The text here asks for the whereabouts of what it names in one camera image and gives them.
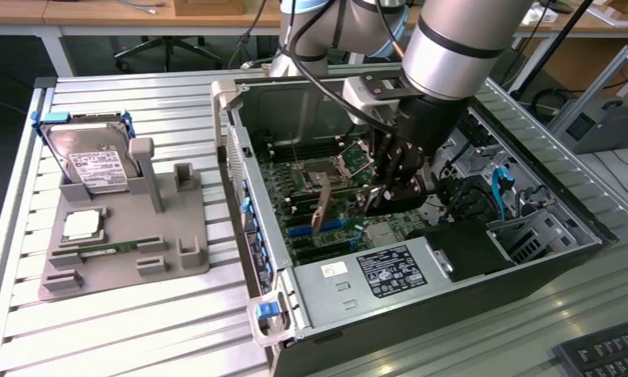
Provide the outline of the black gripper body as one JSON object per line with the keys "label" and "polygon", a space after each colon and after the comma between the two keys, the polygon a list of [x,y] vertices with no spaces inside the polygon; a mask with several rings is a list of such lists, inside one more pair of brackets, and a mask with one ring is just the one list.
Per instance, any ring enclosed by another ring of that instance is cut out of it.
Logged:
{"label": "black gripper body", "polygon": [[398,136],[422,147],[425,152],[435,152],[449,140],[470,103],[471,97],[457,101],[433,96],[402,99],[396,117]]}

